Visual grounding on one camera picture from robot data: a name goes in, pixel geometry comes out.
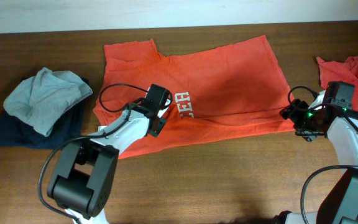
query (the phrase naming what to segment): orange t-shirt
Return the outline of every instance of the orange t-shirt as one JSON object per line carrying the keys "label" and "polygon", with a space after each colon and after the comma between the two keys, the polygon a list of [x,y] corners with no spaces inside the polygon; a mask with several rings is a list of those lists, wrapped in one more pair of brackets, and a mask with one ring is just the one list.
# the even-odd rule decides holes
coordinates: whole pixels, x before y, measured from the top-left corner
{"label": "orange t-shirt", "polygon": [[[136,141],[120,158],[175,146],[200,144],[257,134],[292,131],[279,111],[290,91],[266,36],[189,55],[165,57],[153,40],[105,45],[103,87],[128,83],[144,89],[155,83],[173,93],[165,127],[157,138]],[[116,110],[144,93],[117,86],[106,90],[103,103]],[[121,113],[94,113],[109,125]]]}

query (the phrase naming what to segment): white wall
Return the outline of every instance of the white wall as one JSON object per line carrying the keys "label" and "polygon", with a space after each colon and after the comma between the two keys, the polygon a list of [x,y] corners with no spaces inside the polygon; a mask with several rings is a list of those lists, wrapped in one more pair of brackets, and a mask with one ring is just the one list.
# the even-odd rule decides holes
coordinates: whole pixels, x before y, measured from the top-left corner
{"label": "white wall", "polygon": [[358,0],[0,0],[0,33],[358,20]]}

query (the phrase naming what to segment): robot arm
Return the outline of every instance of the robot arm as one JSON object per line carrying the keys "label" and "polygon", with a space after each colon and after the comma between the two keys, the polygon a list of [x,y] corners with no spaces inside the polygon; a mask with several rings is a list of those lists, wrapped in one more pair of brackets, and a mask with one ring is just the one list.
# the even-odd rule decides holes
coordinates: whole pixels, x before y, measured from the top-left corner
{"label": "robot arm", "polygon": [[[350,84],[331,82],[326,91],[315,94],[310,106],[296,99],[280,112],[283,118],[294,122],[295,134],[306,141],[319,136],[328,138],[336,150],[338,168],[347,169],[318,212],[305,214],[309,223],[358,223],[358,112],[352,110],[353,91]],[[286,224],[303,222],[297,213],[290,213],[285,219]]]}
{"label": "robot arm", "polygon": [[[171,101],[168,90],[152,85],[146,97],[129,104],[115,122],[65,144],[47,195],[82,223],[94,220],[92,217],[102,212],[109,198],[118,156],[136,140],[148,134],[158,136],[166,122],[161,116]],[[90,175],[75,169],[76,165],[84,164],[93,166]]]}

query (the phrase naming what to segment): wooden table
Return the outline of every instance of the wooden table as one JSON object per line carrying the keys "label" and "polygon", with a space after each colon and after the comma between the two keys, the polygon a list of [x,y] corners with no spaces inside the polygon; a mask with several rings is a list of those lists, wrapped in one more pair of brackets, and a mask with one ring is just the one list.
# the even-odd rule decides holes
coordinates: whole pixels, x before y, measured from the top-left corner
{"label": "wooden table", "polygon": [[[290,86],[320,91],[316,56],[343,61],[358,55],[358,22],[2,34],[0,113],[21,77],[33,76],[42,67],[71,70],[90,79],[94,90],[83,123],[87,134],[99,125],[92,109],[103,81],[104,44],[153,38],[164,55],[181,55],[262,34]],[[301,90],[295,96],[311,100]],[[71,223],[37,198],[37,179],[49,153],[0,147],[0,223]],[[293,133],[167,149],[119,161],[105,209],[111,223],[217,223],[299,212],[305,179],[332,164],[337,159],[327,139],[307,143]],[[306,209],[318,209],[339,177],[338,170],[317,176],[308,188]]]}

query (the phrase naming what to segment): gray t-shirt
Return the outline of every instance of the gray t-shirt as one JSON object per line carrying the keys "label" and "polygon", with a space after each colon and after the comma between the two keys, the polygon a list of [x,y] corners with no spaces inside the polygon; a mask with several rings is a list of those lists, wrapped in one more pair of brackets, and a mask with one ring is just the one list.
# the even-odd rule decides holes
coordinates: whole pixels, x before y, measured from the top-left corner
{"label": "gray t-shirt", "polygon": [[57,119],[91,94],[92,89],[73,72],[43,68],[15,88],[6,98],[4,109],[49,136]]}

